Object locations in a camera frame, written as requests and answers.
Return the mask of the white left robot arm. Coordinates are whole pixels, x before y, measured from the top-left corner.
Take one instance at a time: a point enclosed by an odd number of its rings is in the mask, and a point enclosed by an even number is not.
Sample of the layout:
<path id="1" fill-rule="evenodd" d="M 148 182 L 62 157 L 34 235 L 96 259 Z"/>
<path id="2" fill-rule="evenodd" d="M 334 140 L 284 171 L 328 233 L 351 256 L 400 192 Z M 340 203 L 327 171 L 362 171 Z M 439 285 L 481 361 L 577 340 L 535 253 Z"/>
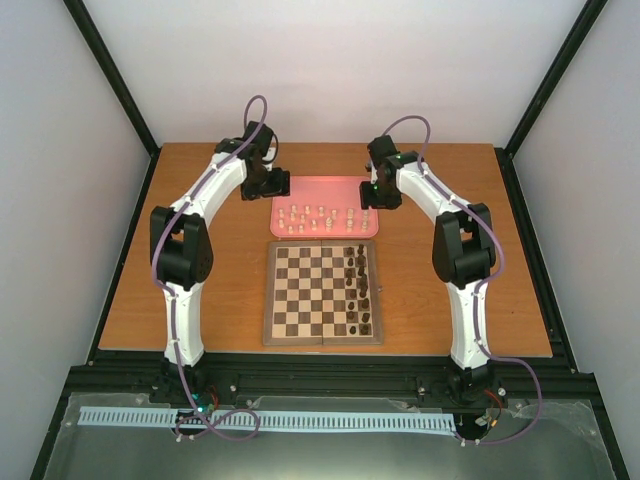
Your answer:
<path id="1" fill-rule="evenodd" d="M 195 366 L 204 354 L 200 332 L 201 295 L 214 265 L 209 226 L 236 190 L 243 201 L 290 194 L 290 173 L 273 165 L 278 141 L 273 130 L 250 121 L 244 135 L 215 148 L 195 184 L 169 207 L 150 216 L 150 260 L 154 284 L 167 311 L 167 360 L 182 367 L 172 388 L 186 402 L 201 400 L 208 378 Z"/>

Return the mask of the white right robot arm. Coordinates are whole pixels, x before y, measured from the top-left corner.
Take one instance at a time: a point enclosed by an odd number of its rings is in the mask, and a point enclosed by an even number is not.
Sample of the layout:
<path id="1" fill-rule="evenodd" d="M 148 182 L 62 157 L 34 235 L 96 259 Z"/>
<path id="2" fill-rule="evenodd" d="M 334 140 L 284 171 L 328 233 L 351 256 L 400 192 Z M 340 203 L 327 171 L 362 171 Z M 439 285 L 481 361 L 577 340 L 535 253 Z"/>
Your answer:
<path id="1" fill-rule="evenodd" d="M 364 210 L 394 210 L 410 198 L 432 221 L 432 265 L 450 299 L 453 341 L 450 357 L 462 371 L 485 366 L 490 359 L 486 296 L 496 256 L 502 254 L 483 203 L 456 195 L 416 151 L 400 152 L 388 134 L 368 145 L 371 179 L 361 183 Z"/>

